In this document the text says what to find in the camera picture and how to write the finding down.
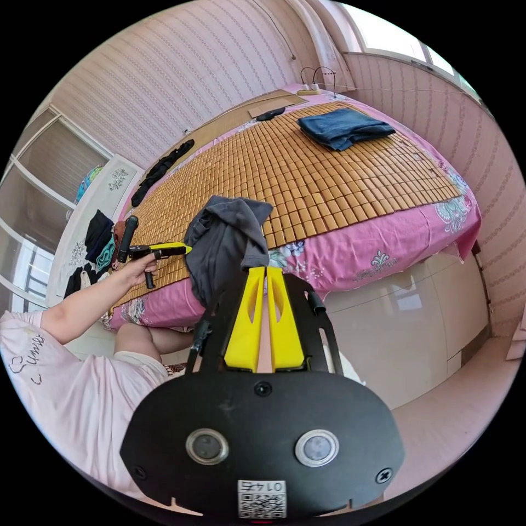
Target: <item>white cabinet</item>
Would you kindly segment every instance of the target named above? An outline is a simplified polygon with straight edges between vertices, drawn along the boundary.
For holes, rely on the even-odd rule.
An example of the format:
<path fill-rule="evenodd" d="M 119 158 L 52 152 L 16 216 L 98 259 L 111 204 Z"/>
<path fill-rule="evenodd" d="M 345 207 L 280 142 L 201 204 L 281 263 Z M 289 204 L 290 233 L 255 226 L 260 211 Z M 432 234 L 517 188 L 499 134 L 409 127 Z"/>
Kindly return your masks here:
<path fill-rule="evenodd" d="M 114 155 L 88 187 L 71 214 L 57 247 L 45 297 L 48 307 L 63 299 L 70 275 L 86 264 L 84 241 L 96 211 L 100 210 L 116 222 L 143 173 L 136 164 Z"/>

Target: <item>pink t-shirt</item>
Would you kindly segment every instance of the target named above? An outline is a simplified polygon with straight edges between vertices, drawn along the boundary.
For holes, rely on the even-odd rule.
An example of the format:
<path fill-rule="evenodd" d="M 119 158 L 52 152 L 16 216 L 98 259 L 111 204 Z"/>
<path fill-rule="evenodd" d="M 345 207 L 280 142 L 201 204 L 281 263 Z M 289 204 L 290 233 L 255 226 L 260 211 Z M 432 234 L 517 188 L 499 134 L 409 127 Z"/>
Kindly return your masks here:
<path fill-rule="evenodd" d="M 143 499 L 119 450 L 135 408 L 163 379 L 147 365 L 97 356 L 82 361 L 42 330 L 41 320 L 41 312 L 0 319 L 0 353 L 27 412 L 69 462 Z"/>

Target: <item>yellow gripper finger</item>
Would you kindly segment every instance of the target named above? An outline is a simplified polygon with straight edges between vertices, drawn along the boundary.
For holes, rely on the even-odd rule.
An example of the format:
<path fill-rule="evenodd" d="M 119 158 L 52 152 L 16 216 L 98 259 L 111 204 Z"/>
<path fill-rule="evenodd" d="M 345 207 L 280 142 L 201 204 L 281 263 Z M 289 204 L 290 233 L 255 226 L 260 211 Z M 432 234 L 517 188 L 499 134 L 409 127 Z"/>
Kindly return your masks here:
<path fill-rule="evenodd" d="M 272 372 L 297 369 L 303 365 L 305 357 L 280 268 L 267 268 L 267 290 Z M 276 308 L 280 313 L 279 320 Z"/>
<path fill-rule="evenodd" d="M 174 243 L 158 243 L 156 245 L 150 245 L 150 249 L 153 250 L 162 250 L 162 249 L 168 249 L 168 248 L 186 248 L 186 253 L 188 254 L 192 247 L 189 247 L 188 245 L 185 245 L 184 243 L 181 243 L 180 241 L 176 241 Z"/>
<path fill-rule="evenodd" d="M 249 269 L 247 283 L 225 353 L 227 367 L 250 370 L 253 373 L 258 369 L 264 283 L 265 267 Z"/>

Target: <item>leg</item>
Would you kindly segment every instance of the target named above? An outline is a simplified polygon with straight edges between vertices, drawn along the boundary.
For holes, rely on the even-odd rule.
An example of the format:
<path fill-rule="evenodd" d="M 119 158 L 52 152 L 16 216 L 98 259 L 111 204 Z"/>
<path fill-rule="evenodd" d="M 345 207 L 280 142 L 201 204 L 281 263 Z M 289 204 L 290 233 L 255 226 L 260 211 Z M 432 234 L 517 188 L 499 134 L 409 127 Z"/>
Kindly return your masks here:
<path fill-rule="evenodd" d="M 192 345 L 192 340 L 191 333 L 127 323 L 117 333 L 115 353 L 136 352 L 162 363 L 161 355 L 186 349 Z"/>

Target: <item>hand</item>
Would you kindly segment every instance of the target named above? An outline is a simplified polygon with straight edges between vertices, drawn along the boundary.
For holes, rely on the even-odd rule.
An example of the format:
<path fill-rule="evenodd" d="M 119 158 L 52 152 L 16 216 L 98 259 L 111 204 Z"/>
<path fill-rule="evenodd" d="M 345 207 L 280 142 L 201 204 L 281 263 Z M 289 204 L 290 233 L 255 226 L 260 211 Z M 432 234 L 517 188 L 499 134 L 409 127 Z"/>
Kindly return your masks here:
<path fill-rule="evenodd" d="M 130 287 L 142 285 L 145 282 L 145 272 L 151 272 L 154 276 L 157 273 L 157 261 L 154 254 L 148 254 L 141 259 L 130 261 L 122 269 L 127 273 Z"/>

